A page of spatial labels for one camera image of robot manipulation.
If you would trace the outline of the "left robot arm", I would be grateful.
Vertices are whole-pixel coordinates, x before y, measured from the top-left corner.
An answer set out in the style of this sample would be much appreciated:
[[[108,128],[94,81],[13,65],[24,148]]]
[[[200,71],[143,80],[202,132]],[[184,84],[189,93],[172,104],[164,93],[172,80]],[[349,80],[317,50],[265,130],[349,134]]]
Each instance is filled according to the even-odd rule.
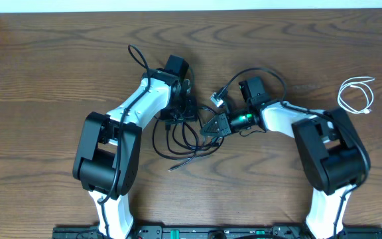
[[[139,165],[142,132],[162,110],[186,108],[189,64],[169,56],[163,68],[146,68],[137,90],[120,106],[85,119],[72,168],[94,200],[99,216],[98,238],[126,238],[134,223],[129,210]]]

